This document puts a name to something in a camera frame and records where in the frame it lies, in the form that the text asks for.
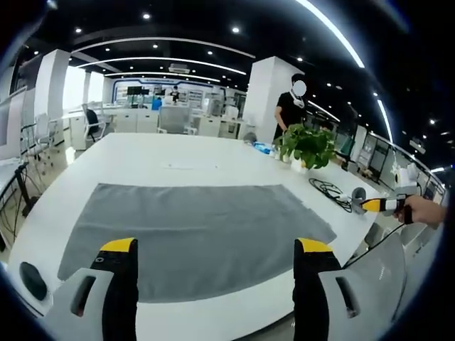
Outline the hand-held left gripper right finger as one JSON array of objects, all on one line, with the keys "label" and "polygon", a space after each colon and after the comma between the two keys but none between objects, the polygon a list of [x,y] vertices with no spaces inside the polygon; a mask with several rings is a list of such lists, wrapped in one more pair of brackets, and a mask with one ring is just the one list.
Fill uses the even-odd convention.
[{"label": "hand-held left gripper right finger", "polygon": [[377,298],[357,270],[342,269],[323,242],[294,241],[294,339],[376,340]]}]

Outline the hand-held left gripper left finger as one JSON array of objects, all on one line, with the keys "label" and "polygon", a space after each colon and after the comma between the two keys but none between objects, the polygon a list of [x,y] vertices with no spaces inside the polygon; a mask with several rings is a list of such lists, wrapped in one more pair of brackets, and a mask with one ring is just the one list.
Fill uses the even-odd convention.
[{"label": "hand-held left gripper left finger", "polygon": [[110,241],[58,288],[41,325],[53,340],[135,340],[137,281],[137,239]]}]

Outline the person's right hand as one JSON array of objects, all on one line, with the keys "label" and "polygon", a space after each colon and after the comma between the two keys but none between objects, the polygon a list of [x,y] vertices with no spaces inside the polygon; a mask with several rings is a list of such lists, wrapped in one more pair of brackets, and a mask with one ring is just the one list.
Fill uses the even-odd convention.
[{"label": "person's right hand", "polygon": [[439,225],[446,216],[446,207],[418,195],[407,197],[405,205],[411,208],[413,222]]}]

